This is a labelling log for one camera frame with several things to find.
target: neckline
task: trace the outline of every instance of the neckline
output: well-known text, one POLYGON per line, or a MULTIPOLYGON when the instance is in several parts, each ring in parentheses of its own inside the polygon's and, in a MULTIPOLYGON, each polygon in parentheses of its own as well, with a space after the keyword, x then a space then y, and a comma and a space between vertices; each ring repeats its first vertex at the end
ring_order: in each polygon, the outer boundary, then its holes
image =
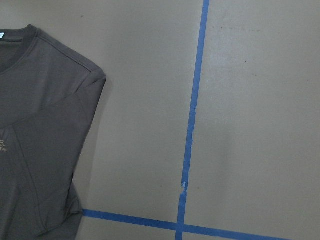
POLYGON ((38 35, 38 32, 39 28, 31 24, 19 29, 0 28, 0 33, 4 33, 3 38, 0 38, 0 42, 6 40, 10 40, 11 42, 21 42, 15 54, 6 62, 0 63, 0 75, 20 62, 25 53, 32 46, 33 40, 38 35))

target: fabric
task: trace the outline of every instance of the fabric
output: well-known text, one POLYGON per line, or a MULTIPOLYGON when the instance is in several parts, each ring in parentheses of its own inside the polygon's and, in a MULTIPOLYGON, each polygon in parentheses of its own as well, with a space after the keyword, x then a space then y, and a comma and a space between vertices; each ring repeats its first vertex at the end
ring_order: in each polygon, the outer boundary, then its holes
POLYGON ((106 75, 34 25, 1 33, 0 239, 73 240, 73 174, 106 75))

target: folded sleeve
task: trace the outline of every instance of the folded sleeve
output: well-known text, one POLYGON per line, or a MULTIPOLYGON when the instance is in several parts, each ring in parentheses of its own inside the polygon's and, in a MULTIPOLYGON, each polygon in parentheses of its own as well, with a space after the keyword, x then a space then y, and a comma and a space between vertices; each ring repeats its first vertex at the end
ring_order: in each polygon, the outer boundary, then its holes
POLYGON ((72 178, 105 82, 102 69, 93 70, 75 92, 12 125, 46 231, 81 212, 72 178))

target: shoulder seam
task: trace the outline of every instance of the shoulder seam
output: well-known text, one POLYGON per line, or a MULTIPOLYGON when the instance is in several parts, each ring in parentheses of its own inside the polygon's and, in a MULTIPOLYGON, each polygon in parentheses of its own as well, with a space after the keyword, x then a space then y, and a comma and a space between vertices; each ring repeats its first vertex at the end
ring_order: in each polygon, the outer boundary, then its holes
POLYGON ((76 63, 78 63, 79 65, 83 66, 85 69, 87 69, 90 72, 93 72, 94 70, 96 70, 96 68, 91 69, 88 66, 86 66, 85 63, 81 62, 78 59, 75 59, 74 57, 68 55, 66 52, 64 52, 63 50, 61 50, 59 47, 55 46, 52 42, 50 42, 48 39, 42 37, 41 35, 38 35, 38 38, 45 41, 46 43, 50 44, 52 47, 54 47, 55 49, 57 49, 60 53, 62 53, 63 55, 65 55, 67 58, 70 58, 71 60, 75 61, 76 63))

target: blue tape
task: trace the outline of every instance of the blue tape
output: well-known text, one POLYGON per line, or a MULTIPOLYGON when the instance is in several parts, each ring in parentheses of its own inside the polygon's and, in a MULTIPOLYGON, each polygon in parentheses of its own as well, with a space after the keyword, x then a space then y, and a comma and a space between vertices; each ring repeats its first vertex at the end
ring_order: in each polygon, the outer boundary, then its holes
POLYGON ((191 234, 201 234, 212 237, 220 237, 234 240, 288 240, 284 238, 252 235, 247 233, 219 230, 214 228, 206 228, 201 226, 184 225, 184 232, 191 234))
MULTIPOLYGON (((147 226, 158 229, 167 229, 177 231, 178 225, 174 222, 168 221, 158 221, 148 218, 141 218, 135 216, 127 216, 121 214, 114 214, 102 211, 93 211, 88 209, 83 209, 83 215, 85 217, 94 218, 94 219, 103 219, 114 222, 126 223, 126 224, 135 224, 141 226, 147 226)), ((226 231, 219 230, 214 228, 206 228, 201 226, 192 226, 192 225, 184 225, 183 231, 191 234, 199 234, 206 235, 212 237, 220 237, 225 239, 233 239, 233 240, 288 240, 283 238, 269 237, 269 236, 259 236, 246 234, 235 231, 226 231)))
POLYGON ((126 224, 135 224, 142 225, 147 227, 159 228, 159 229, 168 229, 168 230, 176 230, 176 224, 173 222, 167 221, 158 221, 153 219, 134 217, 134 216, 126 216, 102 211, 93 211, 88 209, 83 209, 83 215, 85 217, 95 218, 95 219, 104 219, 115 222, 121 222, 126 224))
POLYGON ((193 76, 193 86, 192 86, 192 95, 191 95, 191 103, 190 103, 190 111, 189 111, 188 129, 186 133, 186 143, 185 143, 185 151, 184 151, 184 161, 183 161, 183 171, 182 171, 182 181, 181 181, 183 192, 180 194, 180 199, 179 199, 175 240, 182 240, 182 236, 184 232, 187 191, 188 191, 188 184, 189 184, 189 171, 190 171, 192 143, 193 143, 193 132, 195 129, 195 122, 196 122, 196 108, 198 104, 198 93, 199 93, 199 86, 200 86, 202 59, 203 59, 204 47, 205 47, 205 36, 206 36, 209 3, 210 3, 210 0, 203 0, 200 31, 199 31, 199 38, 198 38, 198 47, 196 52, 195 69, 194 69, 194 76, 193 76))

